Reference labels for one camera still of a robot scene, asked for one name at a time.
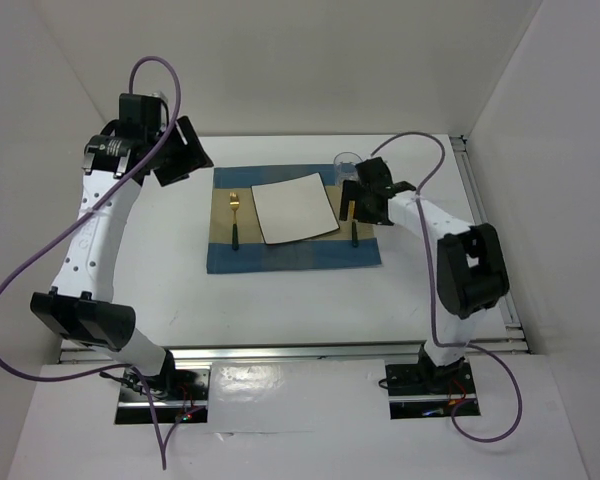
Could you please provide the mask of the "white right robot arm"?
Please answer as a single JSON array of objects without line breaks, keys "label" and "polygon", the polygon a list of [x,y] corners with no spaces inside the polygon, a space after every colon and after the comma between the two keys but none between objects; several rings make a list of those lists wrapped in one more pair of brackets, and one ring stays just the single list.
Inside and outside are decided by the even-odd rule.
[{"label": "white right robot arm", "polygon": [[420,347],[413,380],[440,391],[461,369],[477,325],[509,291],[496,229],[461,220],[406,181],[395,182],[376,157],[344,165],[339,217],[357,223],[399,226],[425,246],[431,334]]}]

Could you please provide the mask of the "white square plate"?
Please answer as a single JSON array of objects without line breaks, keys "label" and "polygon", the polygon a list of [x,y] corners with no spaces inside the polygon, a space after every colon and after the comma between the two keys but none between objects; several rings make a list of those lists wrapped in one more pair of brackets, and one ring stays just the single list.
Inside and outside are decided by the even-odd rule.
[{"label": "white square plate", "polygon": [[311,239],[339,229],[318,173],[251,188],[259,227],[267,245]]}]

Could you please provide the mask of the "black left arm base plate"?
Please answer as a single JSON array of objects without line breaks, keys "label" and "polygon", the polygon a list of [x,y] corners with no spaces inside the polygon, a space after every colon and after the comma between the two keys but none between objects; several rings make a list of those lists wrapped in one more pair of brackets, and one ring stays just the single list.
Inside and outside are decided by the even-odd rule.
[{"label": "black left arm base plate", "polygon": [[[169,391],[152,390],[159,424],[206,423],[211,370],[208,367],[179,370],[175,385]],[[116,425],[148,425],[152,423],[146,392],[137,376],[129,369],[121,377],[114,417]]]}]

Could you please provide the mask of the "clear plastic cup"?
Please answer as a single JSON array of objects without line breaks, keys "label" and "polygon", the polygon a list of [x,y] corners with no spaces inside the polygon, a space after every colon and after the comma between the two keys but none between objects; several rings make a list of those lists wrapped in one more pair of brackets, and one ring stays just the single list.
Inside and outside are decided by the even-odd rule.
[{"label": "clear plastic cup", "polygon": [[337,154],[333,161],[336,185],[341,187],[345,181],[357,181],[357,165],[362,162],[363,159],[351,151]]}]

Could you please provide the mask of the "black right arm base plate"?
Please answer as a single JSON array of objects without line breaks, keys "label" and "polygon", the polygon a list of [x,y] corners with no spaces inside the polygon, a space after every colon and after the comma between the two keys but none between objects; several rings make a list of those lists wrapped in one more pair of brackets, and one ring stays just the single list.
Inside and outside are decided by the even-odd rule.
[{"label": "black right arm base plate", "polygon": [[468,362],[450,379],[433,387],[419,379],[415,364],[388,364],[378,386],[388,393],[392,420],[449,417],[455,407],[458,417],[481,415]]}]

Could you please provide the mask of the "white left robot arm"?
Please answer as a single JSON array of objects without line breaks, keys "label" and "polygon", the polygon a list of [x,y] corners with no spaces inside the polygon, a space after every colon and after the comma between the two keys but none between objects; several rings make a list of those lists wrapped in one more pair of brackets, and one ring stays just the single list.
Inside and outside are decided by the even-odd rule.
[{"label": "white left robot arm", "polygon": [[49,291],[34,293],[30,302],[32,313],[62,339],[137,368],[143,389],[156,399],[176,390],[173,355],[138,330],[132,307],[114,303],[113,280],[145,177],[168,186],[213,165],[189,118],[169,130],[168,113],[161,96],[120,95],[118,118],[84,149],[79,213],[89,218],[72,235]]}]

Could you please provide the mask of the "gold knife green handle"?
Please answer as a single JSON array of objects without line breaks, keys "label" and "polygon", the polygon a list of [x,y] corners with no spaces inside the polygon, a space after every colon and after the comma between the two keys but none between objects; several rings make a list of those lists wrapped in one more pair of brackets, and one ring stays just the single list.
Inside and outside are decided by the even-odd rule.
[{"label": "gold knife green handle", "polygon": [[357,223],[355,220],[355,201],[351,200],[348,204],[348,217],[351,221],[351,245],[353,248],[359,247],[359,238],[357,231]]}]

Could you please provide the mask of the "blue beige striped placemat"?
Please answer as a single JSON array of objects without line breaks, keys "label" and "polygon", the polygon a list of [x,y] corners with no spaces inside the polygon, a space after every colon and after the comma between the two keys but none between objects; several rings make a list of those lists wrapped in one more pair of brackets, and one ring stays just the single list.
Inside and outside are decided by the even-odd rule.
[{"label": "blue beige striped placemat", "polygon": [[[213,189],[206,271],[238,274],[294,270],[328,270],[377,266],[381,263],[373,227],[358,224],[359,247],[351,245],[351,224],[344,222],[330,234],[279,245],[264,243],[256,218],[251,187],[292,180],[318,173],[335,212],[340,191],[329,164],[296,164],[216,168]],[[232,210],[229,194],[240,199],[237,213],[240,248],[232,249]]]}]

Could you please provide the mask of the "gold fork green handle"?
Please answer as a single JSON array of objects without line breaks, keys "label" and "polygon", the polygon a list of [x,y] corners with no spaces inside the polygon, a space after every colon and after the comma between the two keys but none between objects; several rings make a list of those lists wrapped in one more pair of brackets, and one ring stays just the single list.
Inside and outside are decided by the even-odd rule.
[{"label": "gold fork green handle", "polygon": [[232,249],[237,251],[240,248],[239,227],[237,222],[237,213],[240,208],[239,195],[236,192],[229,194],[229,203],[232,210]]}]

